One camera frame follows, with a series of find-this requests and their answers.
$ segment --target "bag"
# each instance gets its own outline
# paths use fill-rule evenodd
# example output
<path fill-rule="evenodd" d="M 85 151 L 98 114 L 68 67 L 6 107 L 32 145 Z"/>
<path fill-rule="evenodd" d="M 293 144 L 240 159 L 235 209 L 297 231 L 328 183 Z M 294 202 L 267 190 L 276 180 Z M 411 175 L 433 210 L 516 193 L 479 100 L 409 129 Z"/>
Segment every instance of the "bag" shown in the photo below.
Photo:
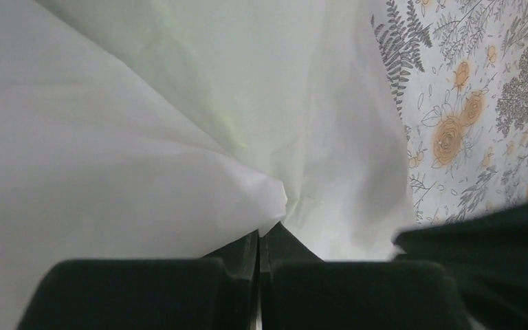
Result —
<path fill-rule="evenodd" d="M 244 164 L 283 181 L 324 259 L 385 259 L 415 225 L 404 128 L 366 1 L 38 0 Z"/>
<path fill-rule="evenodd" d="M 201 256 L 285 204 L 123 63 L 0 0 L 0 329 L 59 261 Z"/>

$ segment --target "floral fabric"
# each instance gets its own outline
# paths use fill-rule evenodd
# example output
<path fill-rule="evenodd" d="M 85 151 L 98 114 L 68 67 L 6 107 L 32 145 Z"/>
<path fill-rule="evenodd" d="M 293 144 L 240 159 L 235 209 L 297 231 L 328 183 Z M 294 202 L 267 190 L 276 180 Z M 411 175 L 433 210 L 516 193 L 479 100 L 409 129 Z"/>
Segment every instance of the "floral fabric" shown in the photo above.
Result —
<path fill-rule="evenodd" d="M 528 0 L 388 0 L 371 25 L 420 224 L 528 201 Z"/>

